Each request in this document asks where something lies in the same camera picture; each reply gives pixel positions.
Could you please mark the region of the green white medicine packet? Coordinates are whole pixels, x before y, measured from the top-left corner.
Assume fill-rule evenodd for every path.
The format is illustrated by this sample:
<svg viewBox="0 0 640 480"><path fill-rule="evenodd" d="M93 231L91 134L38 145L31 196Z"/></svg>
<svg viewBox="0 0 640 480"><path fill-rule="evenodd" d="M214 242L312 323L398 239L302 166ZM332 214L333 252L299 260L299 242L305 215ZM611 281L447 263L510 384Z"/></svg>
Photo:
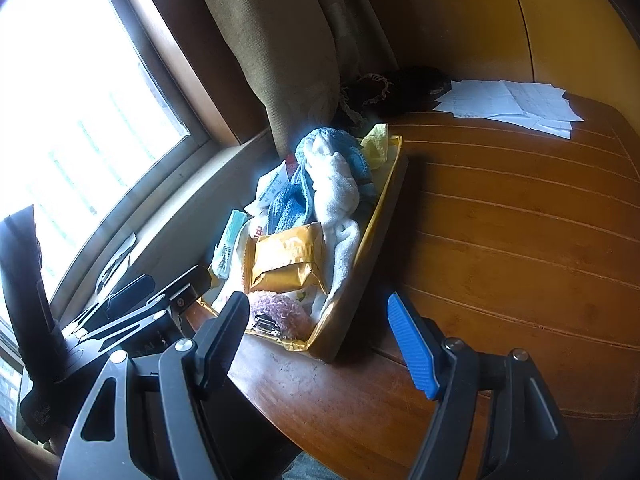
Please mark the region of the green white medicine packet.
<svg viewBox="0 0 640 480"><path fill-rule="evenodd" d="M226 280L229 277L231 266L231 255L238 238L239 232L247 222L248 214L245 211L232 209L227 224L222 231L219 243L215 247L213 259L210 263L209 270L220 280Z"/></svg>

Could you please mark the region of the purple fluffy item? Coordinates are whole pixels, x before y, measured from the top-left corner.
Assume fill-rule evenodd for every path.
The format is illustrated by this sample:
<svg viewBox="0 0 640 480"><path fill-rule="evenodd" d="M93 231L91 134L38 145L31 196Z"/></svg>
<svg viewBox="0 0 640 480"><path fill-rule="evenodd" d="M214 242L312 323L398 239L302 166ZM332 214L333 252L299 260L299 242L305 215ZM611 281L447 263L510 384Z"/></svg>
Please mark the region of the purple fluffy item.
<svg viewBox="0 0 640 480"><path fill-rule="evenodd" d="M299 301L276 292L250 292L251 330L285 340L306 339L314 323Z"/></svg>

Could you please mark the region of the yellow cardboard box tray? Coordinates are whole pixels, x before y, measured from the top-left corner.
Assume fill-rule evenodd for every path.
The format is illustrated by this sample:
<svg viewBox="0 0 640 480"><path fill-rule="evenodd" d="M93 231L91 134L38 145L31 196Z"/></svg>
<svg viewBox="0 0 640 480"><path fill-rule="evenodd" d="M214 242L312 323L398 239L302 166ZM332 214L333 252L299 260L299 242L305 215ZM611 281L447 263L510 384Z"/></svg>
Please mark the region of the yellow cardboard box tray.
<svg viewBox="0 0 640 480"><path fill-rule="evenodd" d="M382 241L390 225L390 215L396 205L399 189L402 180L404 180L406 161L404 154L402 154L401 138L392 136L390 133L388 136L390 138L388 139L387 162L380 169L371 170L373 183L378 191L378 201L368 220L362 223L356 221L360 229L360 243L352 263L352 270L350 270L341 290L331 302L326 302L326 293L329 287L326 270L323 266L326 292L322 292L317 286L308 286L294 290L294 292L283 293L283 295L299 301L311 317L314 328L310 335L306 339L280 339L251 330L248 327L250 321L246 326L247 333L267 339L286 351L304 352L324 362L334 360L355 316L375 259L380 253ZM286 164L288 165L288 175L292 177L297 168L295 157L293 156L292 162L286 162ZM248 215L247 222L242 226L235 241L231 255L230 273L226 280L217 278L208 267L209 273L218 283L200 301L201 305L206 307L209 312L220 313L234 292L244 292L248 297L251 292L250 280L252 279L256 242L261 236L271 235L266 233L266 223L267 214L261 214L257 217Z"/></svg>

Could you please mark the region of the gold foil packet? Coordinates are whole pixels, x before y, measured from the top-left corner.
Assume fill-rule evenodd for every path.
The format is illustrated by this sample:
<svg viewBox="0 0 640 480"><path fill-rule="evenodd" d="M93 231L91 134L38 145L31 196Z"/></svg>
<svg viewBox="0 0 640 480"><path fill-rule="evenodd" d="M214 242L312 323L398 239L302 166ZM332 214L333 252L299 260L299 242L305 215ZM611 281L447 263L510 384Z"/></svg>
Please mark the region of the gold foil packet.
<svg viewBox="0 0 640 480"><path fill-rule="evenodd" d="M326 243L319 222L259 237L250 291L283 294L317 286L326 292L325 252Z"/></svg>

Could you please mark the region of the blue rolled cloth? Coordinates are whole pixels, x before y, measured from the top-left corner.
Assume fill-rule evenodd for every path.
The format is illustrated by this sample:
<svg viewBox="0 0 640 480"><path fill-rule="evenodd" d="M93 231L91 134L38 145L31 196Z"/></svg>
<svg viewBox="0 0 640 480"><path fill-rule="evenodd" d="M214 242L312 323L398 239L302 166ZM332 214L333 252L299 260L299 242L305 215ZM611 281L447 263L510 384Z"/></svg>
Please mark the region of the blue rolled cloth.
<svg viewBox="0 0 640 480"><path fill-rule="evenodd" d="M365 222L378 191L362 146L351 134L329 127L312 130L297 144L297 168L267 212L266 233L319 222L329 228L347 219Z"/></svg>

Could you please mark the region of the white towel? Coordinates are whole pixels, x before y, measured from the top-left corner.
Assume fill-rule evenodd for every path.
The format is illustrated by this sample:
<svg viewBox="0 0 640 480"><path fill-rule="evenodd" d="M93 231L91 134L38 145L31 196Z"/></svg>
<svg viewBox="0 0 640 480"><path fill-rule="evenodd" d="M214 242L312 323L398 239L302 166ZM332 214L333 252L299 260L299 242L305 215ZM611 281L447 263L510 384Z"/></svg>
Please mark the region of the white towel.
<svg viewBox="0 0 640 480"><path fill-rule="evenodd" d="M360 229L352 218L360 194L349 164L319 129L308 133L296 148L296 158L311 178L314 215L326 243L326 302L345 284L360 243Z"/></svg>

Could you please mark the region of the white plastic bag red text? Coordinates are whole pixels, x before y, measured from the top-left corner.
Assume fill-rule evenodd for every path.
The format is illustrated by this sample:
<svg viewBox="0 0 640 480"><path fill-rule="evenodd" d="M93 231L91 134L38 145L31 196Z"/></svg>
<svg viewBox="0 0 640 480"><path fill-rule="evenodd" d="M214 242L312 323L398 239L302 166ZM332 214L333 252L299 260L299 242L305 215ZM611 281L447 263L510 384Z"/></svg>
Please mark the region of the white plastic bag red text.
<svg viewBox="0 0 640 480"><path fill-rule="evenodd" d="M288 165L281 162L261 176L256 185L255 198L244 207L244 211L252 217L266 214L277 196L291 183Z"/></svg>

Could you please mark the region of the yellow fluffy cloth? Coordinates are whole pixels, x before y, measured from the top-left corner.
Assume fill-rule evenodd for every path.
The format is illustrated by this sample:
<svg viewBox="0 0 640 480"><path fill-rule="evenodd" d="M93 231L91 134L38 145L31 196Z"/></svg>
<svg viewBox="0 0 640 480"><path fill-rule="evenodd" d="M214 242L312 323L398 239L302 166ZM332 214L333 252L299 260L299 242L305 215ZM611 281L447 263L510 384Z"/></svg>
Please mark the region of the yellow fluffy cloth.
<svg viewBox="0 0 640 480"><path fill-rule="evenodd" d="M380 169L388 159L388 125L379 122L360 140L360 150L371 170Z"/></svg>

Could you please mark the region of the window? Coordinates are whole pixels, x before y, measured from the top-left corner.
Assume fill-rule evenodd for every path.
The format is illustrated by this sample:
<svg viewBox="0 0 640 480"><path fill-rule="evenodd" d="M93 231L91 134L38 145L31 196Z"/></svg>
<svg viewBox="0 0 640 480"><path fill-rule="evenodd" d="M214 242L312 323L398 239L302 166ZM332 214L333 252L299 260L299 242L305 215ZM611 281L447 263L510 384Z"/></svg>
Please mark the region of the window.
<svg viewBox="0 0 640 480"><path fill-rule="evenodd" d="M152 0L1 0L1 211L33 206L56 314L234 141Z"/></svg>

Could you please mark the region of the white paper sheets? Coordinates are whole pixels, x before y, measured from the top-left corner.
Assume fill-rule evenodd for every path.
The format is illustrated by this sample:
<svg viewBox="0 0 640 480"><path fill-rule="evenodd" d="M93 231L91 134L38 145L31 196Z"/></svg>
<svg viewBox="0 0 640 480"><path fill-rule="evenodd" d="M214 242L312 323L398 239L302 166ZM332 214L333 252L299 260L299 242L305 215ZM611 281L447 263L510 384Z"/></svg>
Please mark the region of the white paper sheets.
<svg viewBox="0 0 640 480"><path fill-rule="evenodd" d="M480 118L570 140L575 122L582 122L565 90L552 84L508 80L463 79L436 99L435 110L455 118Z"/></svg>

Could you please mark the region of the beige curtain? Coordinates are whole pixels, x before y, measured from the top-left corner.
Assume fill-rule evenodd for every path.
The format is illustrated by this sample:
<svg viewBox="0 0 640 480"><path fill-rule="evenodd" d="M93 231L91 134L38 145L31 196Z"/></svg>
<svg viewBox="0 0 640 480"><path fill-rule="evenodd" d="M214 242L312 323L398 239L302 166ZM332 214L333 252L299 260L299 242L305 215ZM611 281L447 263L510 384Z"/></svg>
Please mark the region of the beige curtain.
<svg viewBox="0 0 640 480"><path fill-rule="evenodd" d="M264 104L280 156L327 126L341 93L397 62L369 0L204 0Z"/></svg>

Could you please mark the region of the yellow wooden cabinet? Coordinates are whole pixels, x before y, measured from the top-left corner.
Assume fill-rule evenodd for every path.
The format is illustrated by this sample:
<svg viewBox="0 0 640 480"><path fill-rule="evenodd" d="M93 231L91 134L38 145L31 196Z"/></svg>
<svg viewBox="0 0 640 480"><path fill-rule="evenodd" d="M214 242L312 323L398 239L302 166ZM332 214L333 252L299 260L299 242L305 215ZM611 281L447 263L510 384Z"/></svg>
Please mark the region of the yellow wooden cabinet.
<svg viewBox="0 0 640 480"><path fill-rule="evenodd" d="M370 0L403 68L548 82L639 121L639 45L610 0Z"/></svg>

